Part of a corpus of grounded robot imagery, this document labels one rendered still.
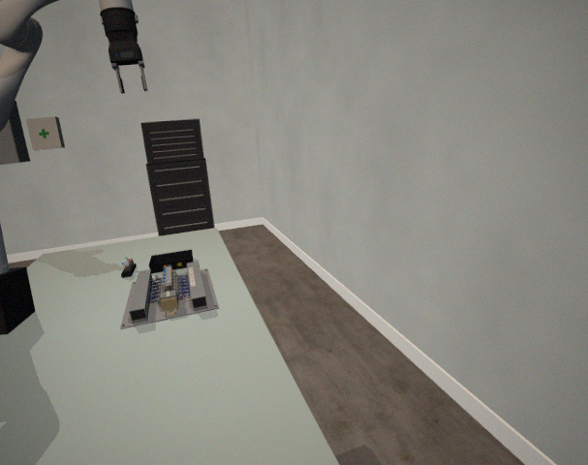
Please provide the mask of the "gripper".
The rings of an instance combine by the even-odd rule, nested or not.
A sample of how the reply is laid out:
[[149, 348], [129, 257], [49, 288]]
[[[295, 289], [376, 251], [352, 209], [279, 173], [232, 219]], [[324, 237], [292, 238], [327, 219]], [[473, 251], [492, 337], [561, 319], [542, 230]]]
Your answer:
[[143, 90], [147, 91], [144, 77], [144, 64], [138, 45], [138, 16], [133, 9], [132, 0], [99, 0], [101, 22], [108, 37], [108, 54], [111, 67], [116, 71], [119, 89], [124, 92], [119, 67], [139, 64]]

